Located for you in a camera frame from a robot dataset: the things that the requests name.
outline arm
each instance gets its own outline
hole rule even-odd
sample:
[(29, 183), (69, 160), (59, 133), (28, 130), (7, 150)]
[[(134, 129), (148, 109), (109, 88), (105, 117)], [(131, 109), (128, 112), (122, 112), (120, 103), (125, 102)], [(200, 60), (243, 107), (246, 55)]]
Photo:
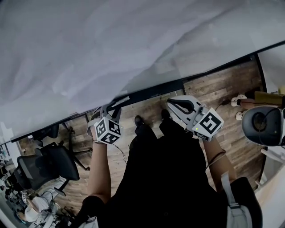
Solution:
[[(95, 127), (91, 127), (93, 139), (96, 140)], [(95, 195), (104, 203), (111, 198), (111, 176), (108, 165), (107, 145), (93, 143), (93, 152), (88, 179), (88, 195)]]
[[(203, 140), (203, 143), (208, 162), (210, 162), (215, 155), (223, 151), (216, 138), (213, 138), (210, 142)], [(236, 180), (236, 171), (227, 156), (222, 157), (220, 160), (210, 166), (210, 172), (217, 191), (221, 191), (223, 189), (221, 176), (227, 171), (230, 182)]]

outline white cube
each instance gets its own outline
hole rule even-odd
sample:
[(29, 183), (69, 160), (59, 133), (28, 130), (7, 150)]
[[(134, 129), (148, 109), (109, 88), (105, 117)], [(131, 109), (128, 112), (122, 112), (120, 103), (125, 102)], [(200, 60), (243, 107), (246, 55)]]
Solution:
[(103, 117), (100, 122), (94, 124), (97, 140), (105, 144), (113, 144), (122, 135), (122, 127), (114, 121)]
[(211, 141), (215, 134), (222, 128), (223, 124), (223, 119), (211, 108), (192, 128), (192, 132), (206, 141)]

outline white strap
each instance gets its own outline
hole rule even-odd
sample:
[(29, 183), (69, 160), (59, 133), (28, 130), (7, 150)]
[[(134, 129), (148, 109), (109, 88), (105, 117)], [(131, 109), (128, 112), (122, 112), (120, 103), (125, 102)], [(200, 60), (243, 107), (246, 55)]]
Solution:
[(229, 180), (228, 172), (222, 175), (221, 182), (222, 182), (223, 189), (227, 194), (228, 204), (230, 205), (230, 207), (232, 208), (232, 207), (239, 206), (239, 204), (236, 203), (235, 197), (232, 194), (231, 183)]

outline chair leg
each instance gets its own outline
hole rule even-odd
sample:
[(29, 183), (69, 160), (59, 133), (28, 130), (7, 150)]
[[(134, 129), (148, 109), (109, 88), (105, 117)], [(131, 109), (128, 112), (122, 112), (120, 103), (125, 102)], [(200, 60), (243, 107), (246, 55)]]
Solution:
[(66, 123), (62, 123), (62, 125), (63, 125), (63, 127), (64, 127), (66, 130), (68, 130), (68, 127), (67, 127)]
[(68, 130), (68, 150), (73, 153), (73, 147), (72, 147), (72, 133), (73, 133), (73, 128), (71, 127)]
[(72, 140), (71, 140), (71, 134), (72, 134), (73, 132), (74, 132), (74, 131), (73, 131), (72, 127), (71, 127), (71, 128), (69, 129), (69, 132), (68, 132), (68, 147), (69, 147), (69, 151), (70, 151), (70, 153), (73, 155), (74, 161), (75, 161), (82, 169), (84, 169), (85, 171), (89, 171), (90, 168), (89, 168), (89, 167), (85, 168), (84, 165), (82, 165), (82, 163), (81, 163), (81, 162), (77, 159), (77, 157), (75, 156), (76, 153), (74, 153), (74, 151), (73, 151)]
[(75, 156), (79, 156), (79, 155), (88, 154), (88, 153), (90, 153), (90, 152), (92, 152), (92, 148), (90, 148), (90, 149), (87, 150), (87, 151), (74, 152), (74, 155), (75, 155)]
[(84, 116), (85, 116), (85, 120), (86, 120), (86, 122), (88, 123), (88, 122), (89, 122), (89, 119), (88, 119), (87, 114), (84, 114)]
[(59, 195), (62, 195), (62, 196), (66, 196), (65, 192), (63, 191), (63, 189), (66, 187), (66, 185), (68, 184), (69, 180), (66, 180), (63, 185), (61, 185), (61, 187), (58, 189), (56, 187), (54, 187), (54, 190), (59, 194)]
[(90, 167), (85, 168), (84, 165), (82, 165), (82, 163), (77, 159), (77, 157), (73, 157), (74, 161), (85, 171), (90, 171)]

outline wire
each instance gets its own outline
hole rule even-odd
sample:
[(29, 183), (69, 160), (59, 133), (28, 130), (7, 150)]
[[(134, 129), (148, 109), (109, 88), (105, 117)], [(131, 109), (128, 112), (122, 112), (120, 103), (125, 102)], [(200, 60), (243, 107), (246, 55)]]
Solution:
[(217, 161), (219, 161), (222, 157), (226, 156), (226, 153), (225, 153), (225, 152), (222, 152), (222, 153), (223, 153), (223, 155), (220, 156), (218, 159), (214, 160), (213, 162), (209, 163), (209, 164), (206, 166), (205, 170), (208, 169), (208, 167), (210, 167), (212, 164), (214, 164), (214, 163), (216, 163)]
[(274, 108), (274, 109), (271, 109), (265, 116), (264, 116), (264, 118), (263, 118), (263, 120), (262, 120), (262, 122), (261, 122), (261, 124), (259, 125), (259, 130), (258, 130), (258, 138), (259, 138), (259, 141), (263, 144), (263, 145), (265, 145), (263, 142), (262, 142), (262, 140), (261, 140), (261, 126), (263, 125), (263, 123), (265, 122), (265, 120), (266, 120), (266, 117), (268, 116), (268, 114), (269, 113), (271, 113), (271, 112), (273, 112), (273, 111), (275, 111), (275, 110), (277, 110), (277, 109), (280, 109), (280, 107), (277, 107), (277, 108)]
[(220, 104), (216, 107), (215, 111), (217, 111), (218, 107), (220, 107), (221, 105), (222, 105), (222, 103), (220, 103)]
[(46, 192), (49, 192), (51, 195), (52, 195), (52, 200), (53, 200), (53, 194), (50, 192), (50, 191), (45, 191), (43, 194), (41, 194), (39, 197), (42, 197), (42, 198), (45, 198), (43, 195), (46, 193)]
[(116, 146), (115, 144), (113, 144), (113, 146), (118, 148), (122, 152), (123, 158), (124, 158), (124, 162), (127, 164), (128, 160), (127, 160), (126, 155), (124, 154), (124, 152), (118, 146)]

